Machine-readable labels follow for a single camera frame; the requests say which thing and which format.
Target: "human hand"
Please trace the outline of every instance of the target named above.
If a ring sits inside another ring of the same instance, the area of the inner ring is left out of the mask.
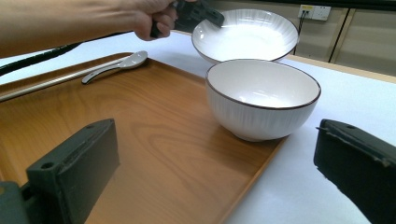
[[[152,40],[151,27],[154,25],[160,31],[159,38],[170,35],[175,28],[177,12],[173,7],[174,0],[139,0],[134,1],[133,30],[137,37],[143,40]]]

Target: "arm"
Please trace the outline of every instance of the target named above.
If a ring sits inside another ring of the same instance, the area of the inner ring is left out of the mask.
[[[151,40],[174,28],[173,0],[0,0],[0,58],[135,31]]]

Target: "wooden tray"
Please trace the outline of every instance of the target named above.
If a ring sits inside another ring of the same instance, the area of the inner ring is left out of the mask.
[[[3,85],[0,94],[125,55]],[[80,81],[0,103],[0,178],[22,185],[34,161],[85,125],[114,118],[121,166],[87,223],[223,222],[284,140],[236,138],[214,120],[202,78],[154,60]]]

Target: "deep white bowl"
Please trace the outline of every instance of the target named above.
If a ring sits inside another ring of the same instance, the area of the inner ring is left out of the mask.
[[[321,93],[307,73],[264,60],[218,63],[208,70],[205,80],[208,103],[219,123],[255,142],[296,131]]]
[[[204,20],[192,32],[192,44],[211,63],[233,59],[275,61],[297,45],[296,27],[273,12],[237,9],[222,12],[221,28]]]

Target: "metal spoon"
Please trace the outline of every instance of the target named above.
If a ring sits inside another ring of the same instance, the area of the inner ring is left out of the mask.
[[[94,77],[99,76],[100,74],[112,70],[112,69],[131,69],[139,66],[142,64],[148,57],[148,53],[144,50],[139,51],[137,53],[132,54],[131,56],[127,57],[124,61],[116,64],[112,64],[106,67],[103,67],[101,69],[98,69],[96,71],[93,71],[89,73],[87,76],[85,76],[82,80],[81,83],[86,85],[88,84]]]

